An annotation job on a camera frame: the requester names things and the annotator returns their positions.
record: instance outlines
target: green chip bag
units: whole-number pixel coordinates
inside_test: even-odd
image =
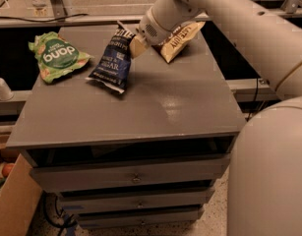
[[[84,67],[91,59],[54,31],[37,35],[34,42],[29,42],[29,49],[35,54],[41,77],[49,84]]]

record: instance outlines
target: chip bag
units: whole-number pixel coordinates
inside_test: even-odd
[[[204,24],[205,22],[193,22],[186,26],[178,27],[168,39],[152,47],[167,63],[170,63],[195,37]]]
[[[54,31],[37,35],[34,42],[29,42],[29,49],[35,54],[41,77],[49,84],[84,67],[91,59]]]
[[[118,22],[118,29],[113,34],[103,55],[87,80],[104,83],[108,88],[123,93],[131,67],[130,42],[135,35]]]

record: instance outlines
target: floor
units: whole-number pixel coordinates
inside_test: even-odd
[[[0,16],[9,17],[50,17],[53,15],[46,0],[47,6],[36,13],[31,0],[4,0]],[[71,0],[75,5],[76,13],[90,13],[91,15],[115,15],[115,14],[142,14],[154,0]],[[227,211],[227,183],[228,172],[226,170],[222,178],[218,179],[215,193],[210,202],[205,205],[205,212],[195,222],[180,222],[171,224],[156,224],[126,228],[108,228],[99,230],[83,230],[76,226],[68,231],[63,231],[50,225],[44,218],[42,206],[39,206],[30,225],[27,236],[39,235],[68,235],[68,236],[131,236],[131,235],[171,235],[171,236],[224,236],[226,235],[226,211]]]

